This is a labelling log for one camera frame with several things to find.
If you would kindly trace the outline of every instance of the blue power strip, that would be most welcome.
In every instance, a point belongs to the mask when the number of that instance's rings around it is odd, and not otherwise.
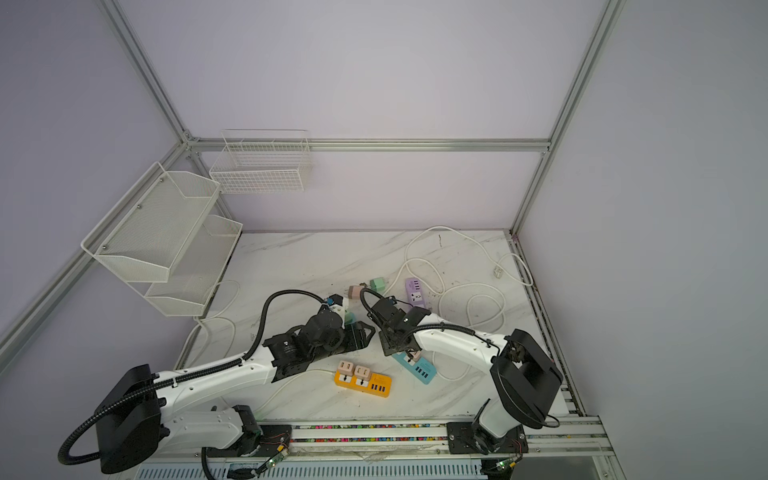
[[[411,372],[417,379],[421,380],[424,385],[430,383],[437,375],[435,366],[424,357],[419,358],[414,363],[410,363],[408,361],[408,355],[405,352],[400,352],[392,354],[392,358],[397,360],[397,363],[404,366],[406,370]]]

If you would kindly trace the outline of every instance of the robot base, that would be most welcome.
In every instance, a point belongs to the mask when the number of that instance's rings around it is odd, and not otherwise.
[[[475,438],[472,433],[472,422],[448,422],[445,424],[448,429],[448,451],[451,453],[482,453],[475,447]],[[520,442],[522,452],[515,442]],[[518,425],[507,432],[504,437],[504,443],[495,452],[497,453],[528,453],[528,440],[523,432],[523,425]]]
[[[259,424],[259,427],[261,427],[261,436],[259,437],[258,446],[252,454],[248,455],[247,458],[272,458],[277,454],[277,447],[279,447],[281,443],[284,444],[286,448],[290,447],[290,436],[293,431],[293,427],[291,425]],[[222,458],[233,457],[235,455],[226,449],[208,449],[208,456],[210,458]]]

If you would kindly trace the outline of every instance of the marble table surface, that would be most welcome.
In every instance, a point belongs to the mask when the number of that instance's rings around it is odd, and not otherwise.
[[[464,233],[481,242],[496,260],[510,251],[501,230]],[[346,295],[350,285],[368,282],[378,276],[383,276],[389,285],[402,265],[406,245],[418,234],[410,231],[244,233],[223,277],[240,284],[240,292],[222,315],[237,325],[234,344],[227,352],[232,327],[223,320],[212,319],[207,323],[212,333],[210,342],[200,352],[205,334],[198,335],[189,358],[193,359],[199,353],[194,362],[194,365],[199,365],[247,350],[255,337],[264,300],[277,290],[309,290],[322,297],[332,293]],[[523,329],[544,345],[523,286],[508,277],[497,279],[493,274],[493,263],[473,242],[451,231],[432,231],[414,242],[409,256],[424,257],[434,263],[447,287],[460,283],[489,283],[504,293],[507,300],[505,324],[502,326],[500,317],[478,329],[486,332],[498,329],[498,333]],[[517,273],[512,258],[507,257],[503,264],[510,273]],[[429,266],[417,262],[409,265],[415,274],[439,290],[439,280]],[[405,278],[408,276],[407,270],[403,270],[391,295],[405,298]],[[216,316],[230,303],[236,291],[234,283],[223,283],[207,316]],[[442,301],[443,317],[468,325],[465,305],[468,298],[476,293],[486,293],[502,301],[495,291],[487,287],[458,289]],[[426,299],[427,307],[437,310],[438,297],[427,290]],[[357,319],[372,324],[358,300],[350,301],[350,310]],[[263,339],[306,323],[316,311],[317,302],[309,297],[285,295],[276,298],[266,318]],[[472,302],[475,323],[497,312],[498,307],[489,299],[478,298]],[[431,353],[425,354],[432,359]],[[447,381],[438,377],[428,385],[422,384],[394,359],[382,354],[378,335],[373,337],[368,348],[315,362],[310,370],[335,371],[342,359],[392,377],[390,396],[380,398],[342,389],[333,383],[330,374],[315,372],[296,378],[272,399],[270,397],[291,379],[242,389],[222,400],[228,405],[250,405],[258,419],[267,420],[467,419],[479,410],[486,399],[497,395],[488,373],[476,369],[471,369],[460,380]],[[465,364],[441,354],[436,354],[434,363],[440,373],[449,378],[459,377],[466,368]],[[562,392],[558,393],[551,414],[568,414]]]

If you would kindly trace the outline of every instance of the wire basket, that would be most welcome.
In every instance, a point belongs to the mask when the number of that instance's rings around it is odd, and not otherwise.
[[[126,283],[167,282],[219,196],[216,181],[159,164],[150,170],[157,169],[157,179],[103,241],[89,246],[92,231],[81,243]]]
[[[165,316],[203,315],[242,229],[242,223],[208,215],[168,281],[152,283],[144,298]]]
[[[312,170],[304,130],[222,130],[224,149],[210,169],[224,194],[304,191]]]

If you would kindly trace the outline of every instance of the white wire basket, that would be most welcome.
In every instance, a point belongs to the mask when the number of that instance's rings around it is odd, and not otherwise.
[[[157,169],[157,179],[104,240],[90,241],[99,223],[81,243],[126,283],[169,281],[219,196],[214,180],[159,164],[147,173]]]
[[[165,316],[201,316],[240,237],[243,224],[208,215],[178,267],[144,294]]]
[[[304,130],[222,130],[224,149],[210,169],[225,194],[304,191],[312,170]]]

